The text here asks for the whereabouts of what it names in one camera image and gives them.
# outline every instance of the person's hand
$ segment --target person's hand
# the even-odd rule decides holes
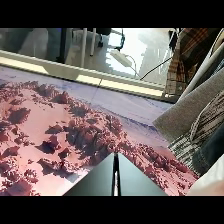
[[[200,190],[193,190],[187,196],[224,196],[224,180],[210,184]]]

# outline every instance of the white pole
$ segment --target white pole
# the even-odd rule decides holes
[[[93,28],[93,37],[92,37],[90,56],[93,56],[93,53],[94,53],[95,40],[96,40],[96,28]]]
[[[81,66],[80,66],[81,68],[84,67],[85,51],[86,51],[86,37],[87,37],[87,28],[83,28]]]

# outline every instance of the display screen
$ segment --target display screen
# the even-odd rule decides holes
[[[63,195],[120,152],[168,195],[196,176],[152,122],[171,105],[0,67],[0,194]]]

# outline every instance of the striped fabric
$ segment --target striped fabric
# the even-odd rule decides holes
[[[171,60],[165,94],[180,96],[208,54],[221,28],[184,28]]]
[[[214,131],[224,122],[224,91],[202,110],[186,134],[173,141],[169,148],[176,158],[200,175],[193,167],[193,154]]]

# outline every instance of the white floor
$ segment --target white floor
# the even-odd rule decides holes
[[[0,48],[4,41],[4,32],[8,28],[0,28]],[[172,52],[169,49],[169,28],[124,28],[125,43],[122,53],[132,56],[137,65],[139,76],[144,76],[149,70],[168,59]],[[73,43],[69,51],[66,63],[80,66],[82,31],[74,32]],[[110,51],[120,45],[121,36],[111,33],[103,37],[104,46],[98,48],[99,36],[95,42],[94,56],[90,56],[92,33],[88,32],[86,42],[86,57],[84,67],[119,76],[134,78],[135,72],[117,62]],[[37,28],[26,39],[20,53],[37,58],[44,58],[47,44],[47,31],[45,28]],[[167,69],[170,61],[151,72],[144,81],[165,85]]]

